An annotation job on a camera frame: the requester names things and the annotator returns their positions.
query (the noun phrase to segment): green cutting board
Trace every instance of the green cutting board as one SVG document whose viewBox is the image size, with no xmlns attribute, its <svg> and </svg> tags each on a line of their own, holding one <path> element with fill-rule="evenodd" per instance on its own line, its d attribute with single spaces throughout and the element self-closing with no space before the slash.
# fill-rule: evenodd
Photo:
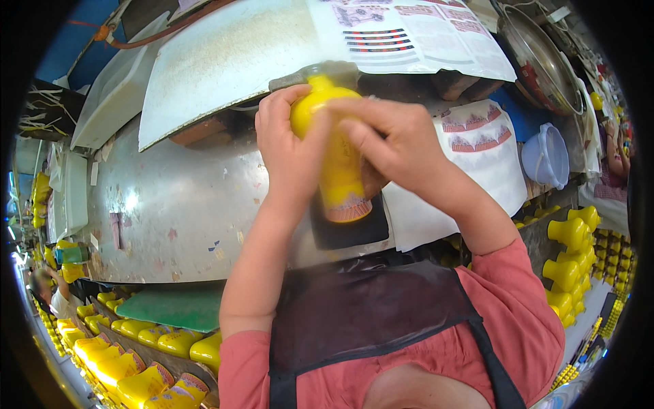
<svg viewBox="0 0 654 409">
<path fill-rule="evenodd" d="M 218 312 L 225 281 L 153 284 L 116 308 L 126 318 L 198 332 L 220 328 Z"/>
</svg>

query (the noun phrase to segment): white shirt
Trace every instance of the white shirt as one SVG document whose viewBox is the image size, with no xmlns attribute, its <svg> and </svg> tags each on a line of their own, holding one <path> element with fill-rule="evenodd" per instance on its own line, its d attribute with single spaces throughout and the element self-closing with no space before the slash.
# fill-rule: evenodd
<svg viewBox="0 0 654 409">
<path fill-rule="evenodd" d="M 50 301 L 50 311 L 57 319 L 67 319 L 77 315 L 77 307 L 81 307 L 84 303 L 76 296 L 69 294 L 70 299 L 66 300 L 59 292 L 59 289 L 52 295 Z"/>
</svg>

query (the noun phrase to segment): light blue bucket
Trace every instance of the light blue bucket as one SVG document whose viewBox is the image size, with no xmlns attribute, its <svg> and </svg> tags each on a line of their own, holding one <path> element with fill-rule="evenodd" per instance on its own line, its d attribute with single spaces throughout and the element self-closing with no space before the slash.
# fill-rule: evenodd
<svg viewBox="0 0 654 409">
<path fill-rule="evenodd" d="M 529 179 L 541 185 L 550 184 L 561 190 L 568 184 L 570 163 L 568 149 L 554 125 L 542 124 L 540 133 L 523 146 L 523 168 Z"/>
</svg>

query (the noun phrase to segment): blue wall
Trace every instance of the blue wall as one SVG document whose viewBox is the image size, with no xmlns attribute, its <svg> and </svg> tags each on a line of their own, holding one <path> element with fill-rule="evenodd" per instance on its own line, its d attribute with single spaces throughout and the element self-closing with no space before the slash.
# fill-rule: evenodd
<svg viewBox="0 0 654 409">
<path fill-rule="evenodd" d="M 68 20 L 99 26 L 116 7 L 118 7 L 118 0 L 82 0 Z M 50 49 L 43 57 L 35 76 L 43 81 L 52 82 L 66 75 L 75 58 L 96 31 L 97 28 L 93 26 L 64 23 L 52 40 Z M 114 37 L 119 41 L 125 41 L 122 24 L 114 32 Z M 92 84 L 117 52 L 117 48 L 109 46 L 105 41 L 93 43 L 68 78 L 71 89 L 78 90 L 86 84 Z"/>
</svg>

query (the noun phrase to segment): metal basin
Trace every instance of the metal basin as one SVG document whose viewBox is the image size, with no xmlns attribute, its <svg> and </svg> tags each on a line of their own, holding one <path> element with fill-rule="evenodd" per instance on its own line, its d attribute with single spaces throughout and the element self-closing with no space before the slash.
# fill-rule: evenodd
<svg viewBox="0 0 654 409">
<path fill-rule="evenodd" d="M 581 114 L 583 102 L 570 62 L 525 13 L 502 5 L 499 34 L 514 58 L 518 89 L 539 108 L 558 115 Z"/>
</svg>

